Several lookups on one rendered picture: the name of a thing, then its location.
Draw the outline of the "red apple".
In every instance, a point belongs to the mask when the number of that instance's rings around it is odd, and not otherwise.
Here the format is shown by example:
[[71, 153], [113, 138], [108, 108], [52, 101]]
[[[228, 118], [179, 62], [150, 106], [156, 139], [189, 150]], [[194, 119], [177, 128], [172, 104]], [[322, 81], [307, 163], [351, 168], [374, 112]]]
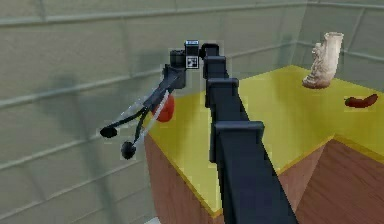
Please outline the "red apple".
[[173, 117], [174, 109], [175, 109], [174, 97], [172, 95], [169, 95], [163, 109], [161, 110], [159, 116], [157, 117], [157, 121], [162, 123], [170, 121]]

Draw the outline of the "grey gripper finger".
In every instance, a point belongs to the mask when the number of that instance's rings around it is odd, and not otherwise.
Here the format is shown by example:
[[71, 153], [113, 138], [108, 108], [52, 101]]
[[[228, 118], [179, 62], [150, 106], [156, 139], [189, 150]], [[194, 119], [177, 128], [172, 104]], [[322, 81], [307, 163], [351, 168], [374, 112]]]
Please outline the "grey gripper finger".
[[141, 101], [137, 101], [123, 111], [116, 121], [103, 127], [99, 133], [104, 138], [113, 138], [118, 134], [117, 128], [123, 124], [129, 123], [130, 121], [141, 117], [148, 108], [142, 105]]
[[[144, 111], [140, 113], [140, 119], [136, 127], [133, 141], [126, 141], [121, 147], [121, 154], [124, 159], [129, 160], [135, 155], [137, 146], [144, 140], [144, 137], [147, 135], [154, 123], [160, 118], [160, 114], [164, 111], [165, 105], [169, 98], [170, 93], [166, 90], [163, 94], [161, 94], [160, 102], [153, 109], [145, 107]], [[144, 120], [149, 113], [152, 113], [152, 118], [150, 119], [148, 126], [143, 127]]]

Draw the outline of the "cream carved vase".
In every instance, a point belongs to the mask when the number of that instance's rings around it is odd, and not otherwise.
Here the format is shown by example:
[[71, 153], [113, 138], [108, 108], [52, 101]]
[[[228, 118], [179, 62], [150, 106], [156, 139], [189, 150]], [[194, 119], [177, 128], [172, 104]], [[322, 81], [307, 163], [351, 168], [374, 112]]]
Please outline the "cream carved vase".
[[310, 89], [323, 89], [330, 86], [338, 68], [344, 34], [327, 32], [324, 40], [312, 49], [311, 72], [302, 80], [302, 85]]

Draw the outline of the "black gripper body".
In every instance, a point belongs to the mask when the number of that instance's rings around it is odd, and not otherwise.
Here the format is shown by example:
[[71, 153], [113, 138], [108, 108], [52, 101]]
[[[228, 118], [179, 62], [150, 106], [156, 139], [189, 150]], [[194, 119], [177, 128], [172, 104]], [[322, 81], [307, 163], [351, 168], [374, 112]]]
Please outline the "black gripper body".
[[143, 106], [153, 110], [162, 101], [165, 92], [172, 93], [175, 89], [186, 86], [186, 55], [184, 50], [171, 50], [170, 63], [162, 70], [163, 80], [143, 103]]

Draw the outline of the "yellow topped wooden counter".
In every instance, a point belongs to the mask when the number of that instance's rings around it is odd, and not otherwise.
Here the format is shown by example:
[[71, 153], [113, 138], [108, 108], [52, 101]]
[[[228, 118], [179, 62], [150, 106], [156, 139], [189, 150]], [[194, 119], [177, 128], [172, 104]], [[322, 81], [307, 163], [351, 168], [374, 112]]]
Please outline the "yellow topped wooden counter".
[[[302, 85], [306, 70], [287, 66], [241, 80], [252, 120], [300, 224], [384, 224], [384, 93], [368, 108], [345, 105], [372, 89], [335, 79]], [[176, 99], [145, 147], [161, 224], [224, 224], [216, 167], [208, 160], [211, 115], [204, 93]]]

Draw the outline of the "red chili pepper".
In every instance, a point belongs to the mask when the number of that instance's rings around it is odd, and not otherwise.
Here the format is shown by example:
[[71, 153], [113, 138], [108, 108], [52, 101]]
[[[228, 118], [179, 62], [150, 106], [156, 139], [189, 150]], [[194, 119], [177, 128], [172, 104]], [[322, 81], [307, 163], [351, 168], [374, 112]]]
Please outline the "red chili pepper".
[[372, 106], [378, 100], [377, 94], [371, 94], [364, 99], [349, 97], [345, 100], [345, 105], [352, 108], [367, 108]]

